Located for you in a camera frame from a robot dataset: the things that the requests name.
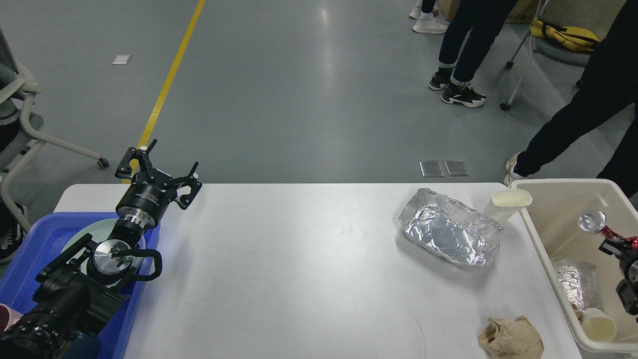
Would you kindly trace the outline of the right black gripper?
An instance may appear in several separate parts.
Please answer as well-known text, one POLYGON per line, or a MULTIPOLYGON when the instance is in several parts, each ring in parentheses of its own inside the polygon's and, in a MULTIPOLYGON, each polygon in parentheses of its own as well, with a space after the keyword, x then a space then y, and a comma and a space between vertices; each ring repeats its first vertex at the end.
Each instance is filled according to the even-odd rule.
POLYGON ((620 239, 604 239, 599 250, 613 255, 619 260, 619 268, 623 279, 616 286, 616 293, 624 310, 632 316, 638 314, 638 252, 631 248, 631 241, 620 239))

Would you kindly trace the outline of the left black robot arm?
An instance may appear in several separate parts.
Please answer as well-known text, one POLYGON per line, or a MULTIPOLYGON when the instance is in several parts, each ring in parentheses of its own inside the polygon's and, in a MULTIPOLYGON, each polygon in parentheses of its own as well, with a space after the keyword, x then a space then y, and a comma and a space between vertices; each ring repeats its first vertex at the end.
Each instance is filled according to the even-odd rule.
POLYGON ((84 234, 38 273, 35 307, 1 334, 3 359, 55 359, 79 333, 97 337, 128 299, 123 287, 161 275, 161 253, 140 242, 170 203, 187 209, 202 184, 198 162, 177 178, 155 168, 150 152, 156 143, 130 147, 121 159, 115 177, 131 183, 107 237, 84 234))

